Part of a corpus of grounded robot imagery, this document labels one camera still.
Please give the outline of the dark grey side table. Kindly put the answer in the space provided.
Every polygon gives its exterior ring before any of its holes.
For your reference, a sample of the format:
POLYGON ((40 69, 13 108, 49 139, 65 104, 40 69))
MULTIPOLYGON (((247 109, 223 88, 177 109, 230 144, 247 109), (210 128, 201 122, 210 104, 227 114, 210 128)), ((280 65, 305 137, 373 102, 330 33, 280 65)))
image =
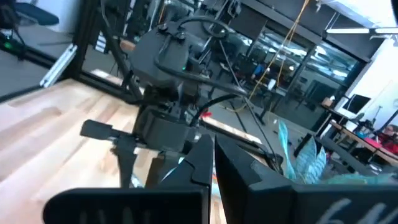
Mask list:
POLYGON ((71 34, 55 32, 39 25, 21 26, 19 32, 28 49, 38 53, 32 56, 46 65, 29 60, 30 53, 26 53, 24 60, 19 60, 13 53, 1 49, 0 98, 38 86, 49 68, 72 41, 71 34))

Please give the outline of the silver aluminium extrusion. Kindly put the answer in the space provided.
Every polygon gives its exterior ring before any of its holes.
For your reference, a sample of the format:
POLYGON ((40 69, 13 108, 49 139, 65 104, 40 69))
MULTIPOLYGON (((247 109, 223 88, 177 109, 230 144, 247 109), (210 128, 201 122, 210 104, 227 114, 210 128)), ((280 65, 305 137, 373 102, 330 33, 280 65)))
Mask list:
POLYGON ((46 75, 41 79, 40 86, 43 88, 48 88, 56 83, 56 81, 61 77, 62 73, 69 66, 70 62, 74 59, 76 55, 78 46, 75 44, 70 44, 63 54, 57 59, 54 65, 49 69, 46 75))

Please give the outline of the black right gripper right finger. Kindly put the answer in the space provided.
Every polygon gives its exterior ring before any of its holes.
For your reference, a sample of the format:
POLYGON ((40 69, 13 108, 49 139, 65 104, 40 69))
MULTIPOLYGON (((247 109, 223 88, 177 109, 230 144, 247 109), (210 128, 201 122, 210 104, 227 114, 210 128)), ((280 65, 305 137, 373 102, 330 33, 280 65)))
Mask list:
POLYGON ((228 224, 398 224, 393 185, 296 184, 224 136, 215 167, 228 224))

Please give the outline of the green snake plant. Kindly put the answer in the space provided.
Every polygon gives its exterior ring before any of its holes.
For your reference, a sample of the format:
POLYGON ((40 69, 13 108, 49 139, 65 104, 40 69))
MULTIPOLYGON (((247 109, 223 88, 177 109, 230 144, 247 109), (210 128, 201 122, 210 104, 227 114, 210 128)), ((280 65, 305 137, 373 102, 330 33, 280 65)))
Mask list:
POLYGON ((340 174, 329 179, 321 180, 321 176, 326 167, 326 151, 323 146, 317 152, 315 139, 310 138, 304 148, 296 157, 295 164, 292 165, 289 159, 288 150, 288 130, 282 120, 278 120, 279 141, 284 149, 287 159, 287 170, 284 176, 300 184, 386 184, 389 183, 393 173, 366 176, 361 174, 340 174))

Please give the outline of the person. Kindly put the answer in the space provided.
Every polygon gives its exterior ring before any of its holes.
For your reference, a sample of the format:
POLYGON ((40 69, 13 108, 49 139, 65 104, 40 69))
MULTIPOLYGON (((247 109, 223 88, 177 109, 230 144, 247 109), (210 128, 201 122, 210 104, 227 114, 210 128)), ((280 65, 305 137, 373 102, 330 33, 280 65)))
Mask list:
POLYGON ((251 78, 253 80, 259 80, 265 72, 265 65, 263 63, 259 63, 255 70, 253 71, 251 78))
POLYGON ((398 126, 387 125, 382 132, 377 135, 378 143, 389 152, 398 155, 398 126))

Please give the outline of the black device with light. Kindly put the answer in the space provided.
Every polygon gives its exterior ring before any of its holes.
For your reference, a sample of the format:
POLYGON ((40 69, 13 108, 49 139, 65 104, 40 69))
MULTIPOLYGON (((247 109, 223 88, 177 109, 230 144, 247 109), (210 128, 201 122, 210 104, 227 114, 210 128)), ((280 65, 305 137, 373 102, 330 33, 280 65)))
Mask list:
POLYGON ((24 41, 18 41, 12 37, 12 35, 6 35, 0 31, 0 49, 13 54, 18 60, 23 61, 25 59, 26 44, 24 41))

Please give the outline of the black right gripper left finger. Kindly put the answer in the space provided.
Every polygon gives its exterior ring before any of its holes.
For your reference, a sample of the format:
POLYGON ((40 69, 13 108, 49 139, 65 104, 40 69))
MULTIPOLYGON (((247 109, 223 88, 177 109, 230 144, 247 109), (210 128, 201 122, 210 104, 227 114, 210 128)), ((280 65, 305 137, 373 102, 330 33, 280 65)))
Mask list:
POLYGON ((53 196, 45 224, 209 224, 214 142, 203 135, 159 185, 77 188, 53 196))

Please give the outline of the wooden workbench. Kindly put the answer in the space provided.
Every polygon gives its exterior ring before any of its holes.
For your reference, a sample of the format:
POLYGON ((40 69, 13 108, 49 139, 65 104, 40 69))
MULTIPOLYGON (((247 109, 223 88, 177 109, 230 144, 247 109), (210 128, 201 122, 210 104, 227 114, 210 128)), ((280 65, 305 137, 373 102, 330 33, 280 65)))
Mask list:
POLYGON ((342 133, 346 134, 357 143, 362 144, 373 154, 377 154, 379 157, 383 158, 386 162, 390 163, 392 166, 398 167, 398 156, 396 156, 395 154, 389 152, 387 149, 384 149, 380 145, 377 145, 374 141, 360 138, 355 133, 349 131, 344 126, 341 126, 335 121, 330 121, 330 124, 338 131, 341 131, 342 133))

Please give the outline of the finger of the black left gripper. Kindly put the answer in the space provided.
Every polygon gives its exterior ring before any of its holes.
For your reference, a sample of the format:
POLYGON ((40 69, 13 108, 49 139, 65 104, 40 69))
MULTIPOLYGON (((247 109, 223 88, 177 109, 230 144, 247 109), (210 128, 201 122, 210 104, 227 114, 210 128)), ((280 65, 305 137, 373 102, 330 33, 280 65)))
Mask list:
POLYGON ((132 148, 122 146, 115 146, 113 154, 118 160, 120 186, 122 189, 128 189, 131 184, 133 166, 137 156, 132 148))
POLYGON ((180 154, 177 152, 160 152, 152 159, 145 188, 159 184, 174 168, 178 166, 180 154))

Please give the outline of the small black monitor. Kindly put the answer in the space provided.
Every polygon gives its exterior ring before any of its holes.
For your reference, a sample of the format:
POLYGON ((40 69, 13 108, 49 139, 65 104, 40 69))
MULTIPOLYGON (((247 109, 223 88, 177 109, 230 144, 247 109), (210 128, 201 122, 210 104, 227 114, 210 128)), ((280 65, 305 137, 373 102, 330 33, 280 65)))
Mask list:
POLYGON ((371 99, 367 96, 354 94, 343 106, 343 109, 357 114, 371 99))

